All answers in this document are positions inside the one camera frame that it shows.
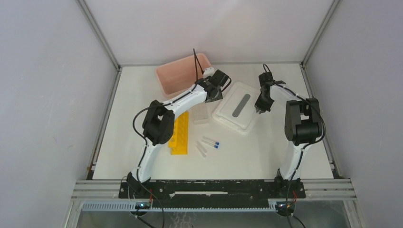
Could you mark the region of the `translucent white bin lid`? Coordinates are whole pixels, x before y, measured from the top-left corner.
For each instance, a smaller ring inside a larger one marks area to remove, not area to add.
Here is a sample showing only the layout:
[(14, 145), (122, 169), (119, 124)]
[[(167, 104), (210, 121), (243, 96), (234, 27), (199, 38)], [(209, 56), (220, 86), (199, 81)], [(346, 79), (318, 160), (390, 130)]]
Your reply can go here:
[(212, 112), (212, 118), (240, 135), (248, 135), (259, 118), (255, 108), (259, 95), (259, 90), (235, 82)]

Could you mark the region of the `pink plastic storage bin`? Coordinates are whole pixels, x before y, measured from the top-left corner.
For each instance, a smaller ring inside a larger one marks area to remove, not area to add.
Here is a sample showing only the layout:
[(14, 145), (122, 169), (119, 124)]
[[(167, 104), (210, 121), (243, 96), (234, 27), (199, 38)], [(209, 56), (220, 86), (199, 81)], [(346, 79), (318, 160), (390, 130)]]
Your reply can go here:
[(161, 92), (166, 98), (173, 98), (194, 84), (196, 78), (202, 78), (201, 70), (211, 67), (204, 53), (196, 54), (158, 66), (155, 75)]

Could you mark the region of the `yellow test tube rack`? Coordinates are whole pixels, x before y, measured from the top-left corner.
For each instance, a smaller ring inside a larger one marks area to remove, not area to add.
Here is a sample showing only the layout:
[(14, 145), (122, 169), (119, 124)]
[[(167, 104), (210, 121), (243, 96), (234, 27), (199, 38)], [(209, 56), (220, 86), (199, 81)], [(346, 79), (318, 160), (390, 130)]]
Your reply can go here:
[(174, 121), (173, 135), (168, 142), (168, 147), (171, 149), (171, 155), (188, 154), (188, 127), (189, 112), (184, 112)]

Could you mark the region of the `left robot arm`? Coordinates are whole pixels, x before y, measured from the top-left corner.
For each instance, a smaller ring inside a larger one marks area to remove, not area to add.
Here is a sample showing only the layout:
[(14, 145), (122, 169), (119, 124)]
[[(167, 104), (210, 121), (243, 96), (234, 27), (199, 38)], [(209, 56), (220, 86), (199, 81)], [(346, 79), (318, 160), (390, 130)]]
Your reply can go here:
[(144, 141), (137, 165), (128, 173), (126, 181), (131, 184), (130, 192), (137, 198), (147, 195), (152, 167), (161, 147), (174, 134), (174, 122), (184, 112), (201, 103), (221, 100), (222, 92), (231, 84), (231, 78), (221, 70), (210, 67), (204, 70), (203, 77), (197, 79), (184, 92), (164, 102), (154, 100), (139, 111), (134, 118), (145, 113), (143, 132), (135, 130)]

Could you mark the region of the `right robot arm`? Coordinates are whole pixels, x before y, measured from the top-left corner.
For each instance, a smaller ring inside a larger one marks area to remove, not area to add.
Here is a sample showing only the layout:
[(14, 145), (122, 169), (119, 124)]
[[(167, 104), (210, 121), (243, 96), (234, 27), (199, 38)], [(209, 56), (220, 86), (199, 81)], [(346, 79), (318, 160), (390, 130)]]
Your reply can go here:
[(320, 114), (316, 98), (303, 98), (275, 80), (271, 72), (259, 75), (260, 95), (254, 107), (259, 114), (270, 112), (278, 103), (285, 108), (284, 132), (289, 142), (285, 159), (275, 177), (275, 193), (288, 197), (300, 183), (300, 169), (308, 149), (326, 134), (326, 126)]

